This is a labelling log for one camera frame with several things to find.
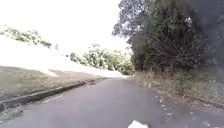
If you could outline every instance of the tree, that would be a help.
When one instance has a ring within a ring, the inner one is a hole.
[[[119,71],[125,75],[134,73],[134,66],[129,54],[116,50],[109,51],[99,45],[90,46],[89,50],[81,57],[71,53],[70,60],[95,68]]]
[[[122,0],[113,35],[128,38],[137,70],[199,69],[208,45],[184,0]]]

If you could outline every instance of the grass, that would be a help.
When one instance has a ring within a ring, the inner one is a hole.
[[[206,102],[224,104],[224,81],[221,69],[169,73],[137,72],[131,78],[145,87],[164,93],[189,96]]]
[[[100,76],[81,72],[51,71],[58,77],[39,71],[0,66],[0,100],[66,86],[77,81],[94,80]]]

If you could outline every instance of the sky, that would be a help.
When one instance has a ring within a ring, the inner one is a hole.
[[[120,0],[1,0],[0,25],[37,30],[63,53],[82,52],[91,44],[125,49],[111,35]]]

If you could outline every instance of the asphalt road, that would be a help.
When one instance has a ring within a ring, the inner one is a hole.
[[[28,105],[0,128],[127,128],[133,120],[152,128],[221,128],[224,115],[190,109],[123,79],[81,87]]]

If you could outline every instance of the road marking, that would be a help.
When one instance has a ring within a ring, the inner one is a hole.
[[[48,99],[48,100],[43,101],[42,103],[47,103],[47,102],[49,102],[49,101],[56,100],[56,99],[58,99],[58,98],[60,98],[60,97],[62,97],[62,96],[63,96],[63,95],[59,95],[59,96],[57,96],[57,97],[53,97],[53,98],[51,98],[51,99]]]

